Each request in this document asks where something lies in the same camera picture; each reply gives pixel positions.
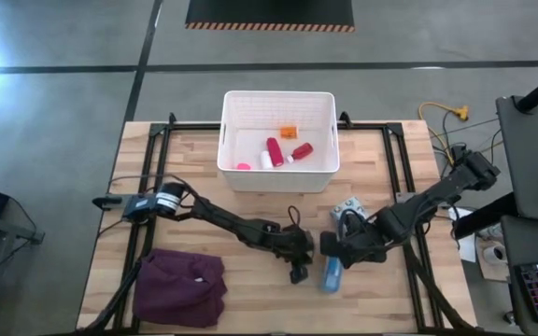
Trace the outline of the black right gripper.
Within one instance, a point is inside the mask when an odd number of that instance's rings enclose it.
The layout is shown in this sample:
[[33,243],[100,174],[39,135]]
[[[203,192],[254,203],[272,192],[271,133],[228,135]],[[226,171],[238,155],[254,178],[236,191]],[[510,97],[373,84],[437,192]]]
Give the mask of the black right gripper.
[[319,250],[323,256],[338,256],[345,269],[360,262],[384,263],[387,252],[385,242],[375,226],[362,217],[342,217],[340,240],[335,232],[323,231],[319,236]]

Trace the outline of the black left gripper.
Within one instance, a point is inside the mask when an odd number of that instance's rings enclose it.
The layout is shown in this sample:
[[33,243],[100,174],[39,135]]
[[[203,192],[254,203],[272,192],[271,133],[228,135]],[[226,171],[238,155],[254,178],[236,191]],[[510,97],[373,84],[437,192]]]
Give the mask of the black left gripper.
[[291,263],[290,282],[297,285],[308,277],[305,265],[313,262],[314,239],[309,231],[290,225],[270,235],[269,246],[278,259]]

